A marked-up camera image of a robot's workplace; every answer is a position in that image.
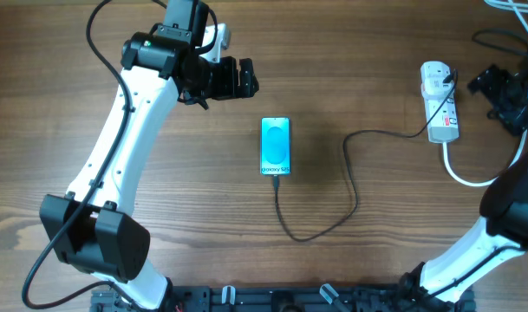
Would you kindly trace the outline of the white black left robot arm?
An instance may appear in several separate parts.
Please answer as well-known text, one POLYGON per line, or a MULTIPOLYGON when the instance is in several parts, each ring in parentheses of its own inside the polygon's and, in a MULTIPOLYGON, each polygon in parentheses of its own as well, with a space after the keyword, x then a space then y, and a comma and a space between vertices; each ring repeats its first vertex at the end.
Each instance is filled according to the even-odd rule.
POLYGON ((47 252, 96 277, 134 311, 179 311, 169 278, 147 258, 150 235, 133 217, 140 176, 167 115, 179 103, 250 98, 259 89, 250 59, 224 57, 230 32, 200 1, 166 3, 162 23, 127 40, 119 87, 85 166, 61 196, 44 198, 47 252))

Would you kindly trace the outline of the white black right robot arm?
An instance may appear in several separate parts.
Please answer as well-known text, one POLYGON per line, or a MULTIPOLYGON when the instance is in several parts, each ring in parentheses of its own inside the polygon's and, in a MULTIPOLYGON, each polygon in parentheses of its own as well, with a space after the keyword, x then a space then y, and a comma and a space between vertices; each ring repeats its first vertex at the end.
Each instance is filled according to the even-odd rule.
MULTIPOLYGON (((513 75, 496 65, 467 85, 492 105, 491 115, 514 135, 528 136, 528 42, 513 75)), ((401 279, 407 311, 450 311, 464 292, 503 262, 528 252, 528 151, 486 189, 474 226, 444 254, 401 279)))

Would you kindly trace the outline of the smartphone with blue screen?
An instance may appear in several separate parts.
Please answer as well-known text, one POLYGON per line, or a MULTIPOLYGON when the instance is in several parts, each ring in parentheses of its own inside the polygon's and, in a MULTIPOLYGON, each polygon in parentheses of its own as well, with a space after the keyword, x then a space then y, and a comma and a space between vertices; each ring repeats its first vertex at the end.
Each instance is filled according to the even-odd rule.
POLYGON ((290 119, 265 117, 261 119, 260 173, 290 174, 290 119))

